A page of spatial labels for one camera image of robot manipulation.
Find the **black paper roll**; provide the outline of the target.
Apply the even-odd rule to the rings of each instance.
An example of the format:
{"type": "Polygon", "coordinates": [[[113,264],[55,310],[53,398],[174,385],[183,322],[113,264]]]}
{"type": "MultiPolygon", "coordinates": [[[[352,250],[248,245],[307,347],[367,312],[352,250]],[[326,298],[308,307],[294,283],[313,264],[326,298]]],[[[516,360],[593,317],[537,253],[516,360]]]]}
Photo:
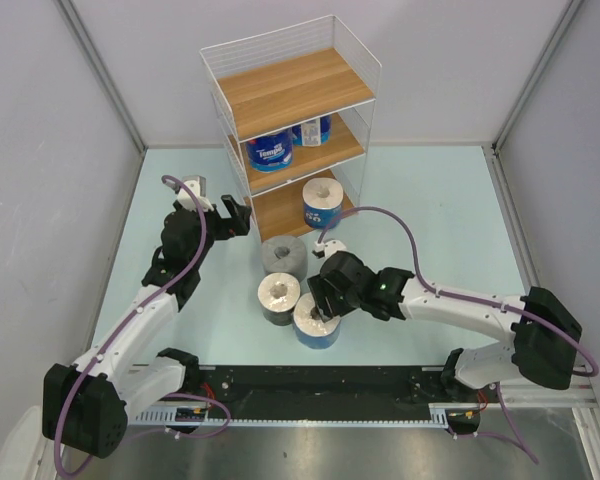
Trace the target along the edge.
{"type": "Polygon", "coordinates": [[[301,297],[299,281],[288,273],[271,273],[264,277],[257,290],[264,318],[276,326],[293,323],[293,312],[301,297]]]}

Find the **grey paper roll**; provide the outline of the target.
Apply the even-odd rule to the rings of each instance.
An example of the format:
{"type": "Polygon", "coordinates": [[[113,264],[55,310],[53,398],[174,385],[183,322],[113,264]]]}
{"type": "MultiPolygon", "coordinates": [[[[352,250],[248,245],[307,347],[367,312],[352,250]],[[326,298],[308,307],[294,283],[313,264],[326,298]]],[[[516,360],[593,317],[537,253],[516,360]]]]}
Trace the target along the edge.
{"type": "Polygon", "coordinates": [[[301,282],[308,271],[307,247],[295,236],[274,236],[261,244],[261,262],[266,274],[286,273],[301,282]]]}

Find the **light blue paper roll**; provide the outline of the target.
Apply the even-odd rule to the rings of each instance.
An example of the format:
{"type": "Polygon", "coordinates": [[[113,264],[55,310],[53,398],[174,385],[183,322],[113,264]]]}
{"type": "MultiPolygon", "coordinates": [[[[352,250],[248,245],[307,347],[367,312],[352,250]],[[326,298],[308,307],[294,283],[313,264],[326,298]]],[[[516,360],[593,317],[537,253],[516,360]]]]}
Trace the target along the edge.
{"type": "Polygon", "coordinates": [[[293,312],[293,326],[298,340],[311,349],[332,346],[340,333],[341,319],[335,317],[324,321],[318,313],[313,296],[303,294],[293,312]]]}

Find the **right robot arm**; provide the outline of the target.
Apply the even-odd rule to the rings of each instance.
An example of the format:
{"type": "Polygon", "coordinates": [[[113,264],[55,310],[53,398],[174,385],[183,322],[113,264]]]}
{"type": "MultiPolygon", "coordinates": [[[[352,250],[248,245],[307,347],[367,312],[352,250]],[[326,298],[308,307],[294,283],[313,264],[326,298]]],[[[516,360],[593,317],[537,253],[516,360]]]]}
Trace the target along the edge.
{"type": "Polygon", "coordinates": [[[552,390],[571,384],[582,327],[547,289],[533,287],[523,296],[437,289],[408,270],[373,271],[347,251],[330,255],[308,286],[322,319],[362,310],[382,321],[433,321],[493,339],[449,354],[441,388],[453,401],[505,380],[524,378],[552,390]]]}

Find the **blue starry paper roll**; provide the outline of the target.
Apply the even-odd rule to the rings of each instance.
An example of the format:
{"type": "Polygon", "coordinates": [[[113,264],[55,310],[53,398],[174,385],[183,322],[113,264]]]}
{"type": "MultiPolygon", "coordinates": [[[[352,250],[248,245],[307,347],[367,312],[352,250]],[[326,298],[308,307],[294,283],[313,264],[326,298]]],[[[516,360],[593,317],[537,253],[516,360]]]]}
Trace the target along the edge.
{"type": "Polygon", "coordinates": [[[342,185],[333,178],[310,179],[302,190],[304,220],[312,229],[323,229],[341,210],[342,185]]]}

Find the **blue white paper roll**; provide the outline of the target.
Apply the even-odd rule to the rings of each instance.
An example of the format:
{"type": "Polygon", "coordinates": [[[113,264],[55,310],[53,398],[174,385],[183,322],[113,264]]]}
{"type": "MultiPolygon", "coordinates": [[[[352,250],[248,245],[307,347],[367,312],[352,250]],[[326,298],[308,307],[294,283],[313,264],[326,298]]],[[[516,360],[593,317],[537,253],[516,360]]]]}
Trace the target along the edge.
{"type": "Polygon", "coordinates": [[[331,134],[331,116],[309,120],[291,128],[294,146],[319,147],[325,144],[331,134]]]}

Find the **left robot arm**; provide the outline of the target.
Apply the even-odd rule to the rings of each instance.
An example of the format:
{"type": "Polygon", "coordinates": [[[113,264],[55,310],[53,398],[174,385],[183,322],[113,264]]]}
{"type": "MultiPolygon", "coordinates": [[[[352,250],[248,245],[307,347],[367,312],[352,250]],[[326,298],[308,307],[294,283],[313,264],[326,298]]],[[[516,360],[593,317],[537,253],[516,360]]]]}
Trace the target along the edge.
{"type": "Polygon", "coordinates": [[[121,443],[130,420],[174,394],[187,400],[203,383],[197,356],[176,348],[161,350],[142,370],[130,368],[156,334],[183,309],[200,283],[199,269],[217,241],[245,236],[252,209],[221,198],[215,205],[179,198],[164,219],[141,288],[107,336],[71,365],[54,364],[43,382],[42,434],[49,440],[97,458],[121,443]]]}

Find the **blue Tempo paper roll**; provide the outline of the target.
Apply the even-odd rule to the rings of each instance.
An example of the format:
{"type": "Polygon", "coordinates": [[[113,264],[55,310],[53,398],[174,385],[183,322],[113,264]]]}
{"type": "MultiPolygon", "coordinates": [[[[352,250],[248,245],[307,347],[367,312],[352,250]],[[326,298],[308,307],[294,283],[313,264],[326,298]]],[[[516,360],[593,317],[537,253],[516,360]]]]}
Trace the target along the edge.
{"type": "Polygon", "coordinates": [[[291,165],[293,142],[290,129],[260,136],[245,143],[247,157],[253,169],[271,173],[291,165]]]}

